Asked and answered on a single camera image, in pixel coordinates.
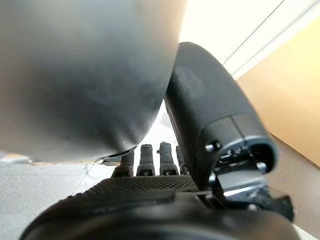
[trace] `black plastic housing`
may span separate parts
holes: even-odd
[[[161,142],[160,148],[160,175],[179,175],[177,166],[174,164],[172,157],[171,144]]]
[[[155,166],[151,144],[143,144],[140,149],[140,164],[136,170],[137,176],[155,176]]]
[[[255,110],[226,69],[205,49],[180,43],[165,105],[187,169],[198,186],[227,154],[246,152],[277,162],[274,143]]]

